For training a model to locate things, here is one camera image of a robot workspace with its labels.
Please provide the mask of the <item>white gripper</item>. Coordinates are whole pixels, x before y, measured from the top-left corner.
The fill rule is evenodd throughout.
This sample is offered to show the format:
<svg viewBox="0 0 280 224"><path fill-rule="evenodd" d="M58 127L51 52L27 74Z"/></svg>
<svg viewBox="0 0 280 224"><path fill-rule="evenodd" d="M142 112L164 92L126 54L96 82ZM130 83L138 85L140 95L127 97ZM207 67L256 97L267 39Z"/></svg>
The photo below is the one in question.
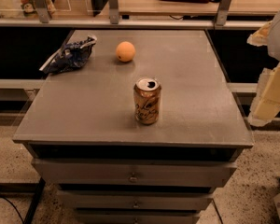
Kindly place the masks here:
<svg viewBox="0 0 280 224"><path fill-rule="evenodd" d="M268 54L280 61L280 10L272 21L266 22L249 36L252 46L268 47ZM256 97L253 99L248 122L255 127L270 123L280 112L280 63L274 69L264 68L259 76Z"/></svg>

